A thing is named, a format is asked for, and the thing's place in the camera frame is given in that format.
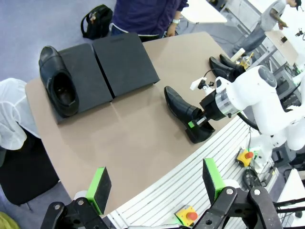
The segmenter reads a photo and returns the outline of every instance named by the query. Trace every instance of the shoe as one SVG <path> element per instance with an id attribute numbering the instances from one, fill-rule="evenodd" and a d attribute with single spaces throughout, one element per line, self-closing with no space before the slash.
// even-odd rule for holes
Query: shoe
<path id="1" fill-rule="evenodd" d="M 243 74 L 244 72 L 246 72 L 246 70 L 244 69 L 243 66 L 239 65 L 239 64 L 235 64 L 234 62 L 232 62 L 229 58 L 227 58 L 225 55 L 220 54 L 219 55 L 220 58 L 220 62 L 222 64 L 224 64 L 227 67 L 233 68 L 235 69 L 235 75 L 239 74 Z"/>
<path id="2" fill-rule="evenodd" d="M 236 77 L 234 76 L 235 70 L 233 68 L 225 66 L 224 64 L 220 63 L 212 56 L 209 59 L 209 64 L 212 69 L 212 72 L 216 77 L 220 76 L 227 79 L 230 82 L 234 82 Z"/>
<path id="3" fill-rule="evenodd" d="M 193 143 L 199 143 L 209 138 L 215 129 L 206 122 L 202 126 L 190 127 L 189 122 L 198 118 L 202 110 L 196 106 L 190 105 L 171 87 L 164 88 L 164 95 L 170 111 L 186 127 L 186 133 Z"/>
<path id="4" fill-rule="evenodd" d="M 58 114 L 63 118 L 76 114 L 79 98 L 75 86 L 62 57 L 52 46 L 42 49 L 39 69 L 48 97 Z"/>

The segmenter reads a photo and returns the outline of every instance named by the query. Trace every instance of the jeans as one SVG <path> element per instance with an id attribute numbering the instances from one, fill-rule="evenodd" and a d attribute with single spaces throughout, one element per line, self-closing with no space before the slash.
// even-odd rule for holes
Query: jeans
<path id="1" fill-rule="evenodd" d="M 125 32 L 123 32 L 122 30 L 119 30 L 118 28 L 116 28 L 114 25 L 112 26 L 111 29 L 111 36 L 116 36 L 116 35 L 120 35 L 123 34 Z M 162 38 L 162 35 L 156 35 L 156 36 L 139 36 L 139 38 L 141 39 L 142 42 L 148 42 L 148 41 L 153 41 L 159 38 Z"/>
<path id="2" fill-rule="evenodd" d="M 233 52 L 236 53 L 238 50 L 243 48 L 246 51 L 245 53 L 249 53 L 260 46 L 265 38 L 265 31 L 261 28 L 260 23 L 258 23 L 252 33 L 250 33 L 243 42 L 234 46 Z"/>

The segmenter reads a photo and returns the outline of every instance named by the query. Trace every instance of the wristwatch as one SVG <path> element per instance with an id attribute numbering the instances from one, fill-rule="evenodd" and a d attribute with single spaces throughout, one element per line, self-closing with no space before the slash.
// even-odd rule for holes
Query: wristwatch
<path id="1" fill-rule="evenodd" d="M 173 23 L 179 24 L 180 23 L 180 19 L 179 20 L 173 19 Z"/>

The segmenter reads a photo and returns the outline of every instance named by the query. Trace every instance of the hand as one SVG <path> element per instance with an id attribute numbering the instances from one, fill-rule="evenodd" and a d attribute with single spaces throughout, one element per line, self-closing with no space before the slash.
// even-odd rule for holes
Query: hand
<path id="1" fill-rule="evenodd" d="M 175 35 L 176 25 L 177 24 L 172 23 L 170 25 L 170 27 L 168 27 L 167 34 L 166 34 L 167 37 L 173 37 Z"/>
<path id="2" fill-rule="evenodd" d="M 287 24 L 286 24 L 285 22 L 282 22 L 281 24 L 282 24 L 282 26 L 283 26 L 284 28 L 288 28 L 288 26 L 287 26 Z"/>
<path id="3" fill-rule="evenodd" d="M 280 28 L 280 30 L 283 30 L 283 24 L 282 23 L 278 23 L 278 27 Z"/>

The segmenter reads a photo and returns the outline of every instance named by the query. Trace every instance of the black chair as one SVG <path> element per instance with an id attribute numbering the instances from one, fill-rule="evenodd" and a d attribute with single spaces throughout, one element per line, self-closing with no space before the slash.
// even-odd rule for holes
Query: black chair
<path id="1" fill-rule="evenodd" d="M 28 131 L 23 147 L 7 150 L 0 167 L 0 184 L 9 202 L 21 205 L 54 187 L 59 178 L 42 141 Z"/>

